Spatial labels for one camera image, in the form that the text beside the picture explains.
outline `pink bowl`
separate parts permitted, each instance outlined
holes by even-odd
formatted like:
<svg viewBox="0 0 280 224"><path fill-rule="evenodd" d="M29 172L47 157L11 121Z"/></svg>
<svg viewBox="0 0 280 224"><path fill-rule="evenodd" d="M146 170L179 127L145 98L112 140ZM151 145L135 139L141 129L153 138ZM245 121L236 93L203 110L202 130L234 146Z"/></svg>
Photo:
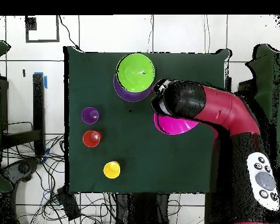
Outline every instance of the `pink bowl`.
<svg viewBox="0 0 280 224"><path fill-rule="evenodd" d="M156 128L167 135L178 135L193 129L198 122L192 120L184 120L183 118L171 118L168 116L153 115L153 121Z"/></svg>

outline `magenta robot arm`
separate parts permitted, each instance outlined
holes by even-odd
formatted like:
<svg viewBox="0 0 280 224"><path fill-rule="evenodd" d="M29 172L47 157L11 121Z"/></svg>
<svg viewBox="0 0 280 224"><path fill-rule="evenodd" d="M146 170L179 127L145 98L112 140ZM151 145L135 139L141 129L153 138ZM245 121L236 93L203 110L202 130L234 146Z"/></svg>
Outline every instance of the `magenta robot arm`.
<svg viewBox="0 0 280 224"><path fill-rule="evenodd" d="M212 161L216 177L212 193L206 195L206 224L275 223L279 192L248 105L232 93L189 81L162 79L153 90L155 113L195 120L216 132L215 144L220 143L223 155ZM220 138L218 129L225 130L227 138Z"/></svg>

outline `wire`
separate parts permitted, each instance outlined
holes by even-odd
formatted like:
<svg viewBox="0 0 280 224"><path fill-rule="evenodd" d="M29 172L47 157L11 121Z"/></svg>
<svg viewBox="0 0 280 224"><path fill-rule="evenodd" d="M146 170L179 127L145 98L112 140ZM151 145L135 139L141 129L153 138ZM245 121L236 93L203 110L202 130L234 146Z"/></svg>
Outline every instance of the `wire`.
<svg viewBox="0 0 280 224"><path fill-rule="evenodd" d="M208 15L206 15L206 25L208 26ZM208 53L209 53L209 48L211 46L211 34L209 33L209 26L208 26Z"/></svg>
<svg viewBox="0 0 280 224"><path fill-rule="evenodd" d="M77 45L72 41L72 39L71 39L71 34L70 34L68 28L66 27L66 25L63 24L63 22L62 22L62 20L61 20L61 16L60 16L60 15L58 15L58 16L59 16L61 25L63 25L63 26L67 29L67 31L68 31L69 40L75 45L75 47L76 47L78 50L81 50L80 47L77 46Z"/></svg>
<svg viewBox="0 0 280 224"><path fill-rule="evenodd" d="M169 201L168 201L168 204L169 204L169 202L172 202L172 201L176 201L176 202L178 203L178 210L177 210L177 212L175 212L175 213L168 214L168 216L173 216L173 215L179 213L180 208L181 208L180 202L179 202L178 200L174 200L174 199L173 199L173 200L169 200Z"/></svg>
<svg viewBox="0 0 280 224"><path fill-rule="evenodd" d="M180 197L181 197L181 194L178 196L178 204L180 205ZM179 218L179 210L177 211L177 216L176 216L176 222L175 222L175 224L177 224L177 220L178 220L178 218Z"/></svg>
<svg viewBox="0 0 280 224"><path fill-rule="evenodd" d="M33 130L33 125L31 122L25 121L25 122L15 122L15 123L9 123L8 125L12 125L12 124L25 124L25 123L29 123L31 125L31 130Z"/></svg>
<svg viewBox="0 0 280 224"><path fill-rule="evenodd" d="M207 38L206 38L206 34L205 34L205 15L203 15L203 30L204 30L204 53L207 53L207 47L206 47L206 42L207 42Z"/></svg>
<svg viewBox="0 0 280 224"><path fill-rule="evenodd" d="M149 40L151 39L151 34L153 33L153 24L152 24L152 16L150 17L150 23L152 25L152 30L150 31L149 33L149 37L148 37L148 47L147 47L147 52L148 52L148 49L149 49Z"/></svg>
<svg viewBox="0 0 280 224"><path fill-rule="evenodd" d="M226 17L226 49L228 44L228 15Z"/></svg>

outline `table surface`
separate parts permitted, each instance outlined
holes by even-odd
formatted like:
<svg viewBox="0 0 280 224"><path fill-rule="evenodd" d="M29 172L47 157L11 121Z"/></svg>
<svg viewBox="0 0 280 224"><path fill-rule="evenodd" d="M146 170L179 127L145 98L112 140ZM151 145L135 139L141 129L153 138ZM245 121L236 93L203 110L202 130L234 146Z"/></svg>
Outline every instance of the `table surface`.
<svg viewBox="0 0 280 224"><path fill-rule="evenodd" d="M150 106L152 93L131 103L117 96L113 77L127 53L79 52L69 54L69 190L115 193L205 193L209 191L212 145L215 134L198 124L185 134L159 132ZM228 50L217 54L145 53L161 78L208 82L224 87L224 61ZM95 107L101 117L93 125L81 119L85 107ZM101 132L95 148L82 141L88 130ZM120 176L103 174L112 160L121 166Z"/></svg>

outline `purple bowl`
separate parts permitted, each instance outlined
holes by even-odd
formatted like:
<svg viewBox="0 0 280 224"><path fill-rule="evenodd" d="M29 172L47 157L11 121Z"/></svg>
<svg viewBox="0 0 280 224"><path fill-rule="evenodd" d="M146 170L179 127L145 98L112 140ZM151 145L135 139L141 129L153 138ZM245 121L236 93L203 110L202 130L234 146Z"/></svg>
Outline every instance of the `purple bowl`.
<svg viewBox="0 0 280 224"><path fill-rule="evenodd" d="M100 113L94 107L87 107L82 111L82 120L87 124L94 124L100 118Z"/></svg>
<svg viewBox="0 0 280 224"><path fill-rule="evenodd" d="M118 94L119 97L121 97L123 100L126 100L127 102L139 102L140 100L143 100L146 98L152 91L152 84L149 86L149 88L145 89L142 92L139 93L132 93L127 90L125 90L122 86L120 86L119 82L117 81L116 75L114 75L113 78L113 86L115 89L116 94Z"/></svg>

